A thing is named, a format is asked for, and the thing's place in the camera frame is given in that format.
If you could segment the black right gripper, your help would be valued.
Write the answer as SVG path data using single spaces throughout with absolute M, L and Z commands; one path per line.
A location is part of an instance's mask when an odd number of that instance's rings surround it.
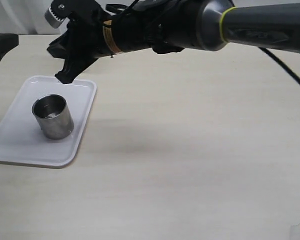
M 104 38 L 104 22 L 110 19 L 95 0 L 54 0 L 53 12 L 68 20 L 66 31 L 53 40 L 47 52 L 63 59 L 63 67 L 54 76 L 62 84 L 71 84 L 98 58 L 113 56 Z

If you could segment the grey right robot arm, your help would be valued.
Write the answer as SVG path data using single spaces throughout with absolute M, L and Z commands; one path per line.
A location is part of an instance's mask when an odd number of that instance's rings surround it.
M 236 7 L 231 0 L 135 0 L 131 5 L 54 0 L 46 21 L 66 32 L 47 51 L 70 84 L 97 59 L 152 49 L 218 51 L 228 43 L 300 54 L 300 3 Z

